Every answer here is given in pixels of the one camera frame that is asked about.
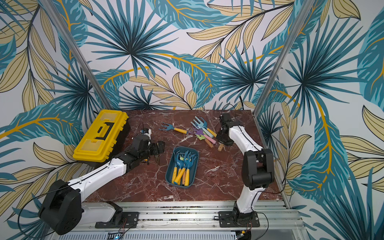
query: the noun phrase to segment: toolbox handle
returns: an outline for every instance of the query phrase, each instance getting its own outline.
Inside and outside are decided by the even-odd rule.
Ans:
[[[108,126],[108,130],[107,132],[104,134],[104,137],[95,137],[95,139],[99,139],[99,140],[105,140],[107,139],[107,136],[108,134],[111,132],[111,129],[113,127],[113,125],[115,124],[114,122],[105,122],[105,124]]]

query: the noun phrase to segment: red marble surface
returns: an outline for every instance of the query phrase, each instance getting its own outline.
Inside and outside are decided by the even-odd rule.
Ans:
[[[170,123],[174,127],[193,130],[190,123],[194,116],[203,117],[208,127],[214,129],[219,122],[221,111],[216,110],[135,110],[127,111],[131,131],[126,138],[124,148],[132,142],[132,137],[141,122],[144,127],[152,129],[151,139],[162,140],[166,143],[165,152],[160,155],[160,166],[155,159],[150,158],[150,164],[141,164],[128,174],[118,177],[92,193],[86,202],[152,202],[152,201],[204,201],[204,200],[236,200],[239,198],[243,182],[241,166],[243,154],[234,144],[225,146],[221,152],[218,144],[210,148],[204,140],[198,140],[195,135],[185,135],[176,131],[159,131],[161,123]],[[262,145],[251,111],[230,111],[236,119],[242,122],[247,133]],[[199,151],[194,184],[188,189],[171,186],[165,180],[172,150],[177,146],[192,147]],[[270,184],[268,192],[278,192],[276,182]],[[262,193],[260,200],[281,200],[280,194]]]

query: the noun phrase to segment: tropical leaf wallpaper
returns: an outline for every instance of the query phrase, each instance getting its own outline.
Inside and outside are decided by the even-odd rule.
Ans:
[[[127,110],[253,109],[304,2],[52,1]],[[257,119],[313,239],[383,238],[383,7],[315,0]],[[103,106],[38,0],[0,0],[0,76],[1,230],[29,239],[42,199],[20,209],[90,170],[72,154]]]
[[[384,239],[384,2],[318,0],[307,26],[257,116],[276,174],[311,239]]]

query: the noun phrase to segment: mounting plate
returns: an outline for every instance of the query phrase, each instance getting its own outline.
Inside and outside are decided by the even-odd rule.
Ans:
[[[251,227],[249,223],[252,224],[252,227],[260,227],[259,218],[257,217],[256,212],[252,212],[249,221],[245,221],[245,224],[235,224],[233,221],[232,211],[228,212],[218,212],[220,227]]]
[[[121,224],[114,225],[110,222],[96,222],[95,228],[121,228],[123,223],[125,222],[125,218],[127,219],[127,222],[125,223],[125,228],[136,228],[137,221],[139,219],[139,212],[122,212]]]

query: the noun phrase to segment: blue tray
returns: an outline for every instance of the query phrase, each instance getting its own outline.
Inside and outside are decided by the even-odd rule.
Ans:
[[[192,167],[189,169],[189,186],[183,186],[183,185],[177,185],[174,184],[172,181],[172,175],[173,175],[173,169],[176,166],[175,162],[175,152],[180,151],[181,153],[184,153],[186,151],[190,151],[193,154],[196,154],[197,158],[196,161],[193,163]],[[199,152],[193,148],[190,147],[175,147],[173,149],[172,157],[170,159],[170,163],[168,165],[168,169],[166,172],[166,180],[167,182],[175,187],[181,187],[181,188],[189,188],[190,186],[193,185],[193,182],[195,181],[195,176],[196,176],[196,169],[197,169],[197,163],[199,162]]]

